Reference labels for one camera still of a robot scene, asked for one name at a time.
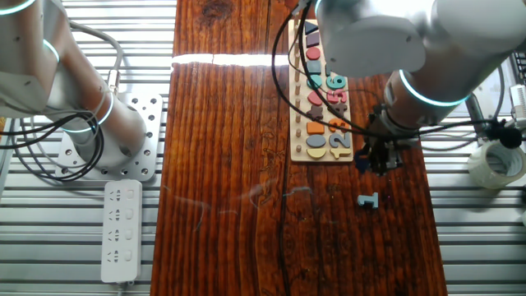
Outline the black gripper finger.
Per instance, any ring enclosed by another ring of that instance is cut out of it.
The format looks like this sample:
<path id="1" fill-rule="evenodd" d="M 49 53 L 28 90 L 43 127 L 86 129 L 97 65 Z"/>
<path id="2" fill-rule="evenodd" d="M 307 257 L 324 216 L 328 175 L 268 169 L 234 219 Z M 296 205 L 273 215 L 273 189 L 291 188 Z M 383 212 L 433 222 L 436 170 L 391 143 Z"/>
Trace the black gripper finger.
<path id="1" fill-rule="evenodd" d="M 371 162 L 371 171 L 378 176 L 383 176 L 389 170 L 388 164 L 388 160 L 376 158 Z"/>
<path id="2" fill-rule="evenodd" d="M 367 159 L 371 167 L 380 167 L 383 164 L 383 149 L 370 147 L 367 152 Z"/>

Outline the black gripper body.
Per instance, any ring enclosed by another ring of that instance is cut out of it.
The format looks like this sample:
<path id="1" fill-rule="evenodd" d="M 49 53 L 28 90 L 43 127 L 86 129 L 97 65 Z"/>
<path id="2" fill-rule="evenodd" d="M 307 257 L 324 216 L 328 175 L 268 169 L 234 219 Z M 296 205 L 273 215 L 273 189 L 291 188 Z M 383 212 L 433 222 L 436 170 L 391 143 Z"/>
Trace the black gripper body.
<path id="1" fill-rule="evenodd" d="M 375 111 L 369 115 L 370 124 L 367 130 L 375 136 L 366 138 L 366 145 L 383 149 L 385 160 L 400 160 L 399 144 L 394 136 L 402 136 L 407 133 L 407 128 L 397 123 L 388 111 Z"/>

